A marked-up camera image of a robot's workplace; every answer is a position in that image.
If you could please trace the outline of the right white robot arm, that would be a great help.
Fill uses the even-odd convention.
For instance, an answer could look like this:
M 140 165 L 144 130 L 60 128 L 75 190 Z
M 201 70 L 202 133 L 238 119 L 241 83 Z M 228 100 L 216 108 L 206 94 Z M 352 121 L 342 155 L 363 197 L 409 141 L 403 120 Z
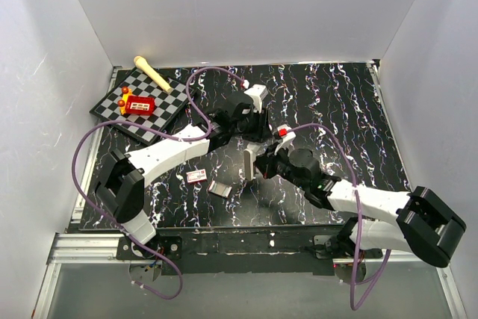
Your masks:
M 337 236 L 339 251 L 355 257 L 363 250 L 414 253 L 434 267 L 447 267 L 466 230 L 464 220 L 435 192 L 422 186 L 412 192 L 383 191 L 322 171 L 309 149 L 267 149 L 246 163 L 264 178 L 280 176 L 302 189 L 318 208 L 357 213 Z

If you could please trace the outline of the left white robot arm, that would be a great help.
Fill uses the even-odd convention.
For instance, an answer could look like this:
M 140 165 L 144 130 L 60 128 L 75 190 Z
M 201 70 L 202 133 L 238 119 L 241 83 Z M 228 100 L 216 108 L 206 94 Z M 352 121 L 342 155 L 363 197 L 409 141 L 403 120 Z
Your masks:
M 264 142 L 272 137 L 264 97 L 252 90 L 231 95 L 221 107 L 209 111 L 212 131 L 206 138 L 205 121 L 188 125 L 175 136 L 140 150 L 110 152 L 100 172 L 94 193 L 133 239 L 133 250 L 144 259 L 159 249 L 156 229 L 144 211 L 144 193 L 152 181 L 193 158 L 225 146 L 233 137 Z

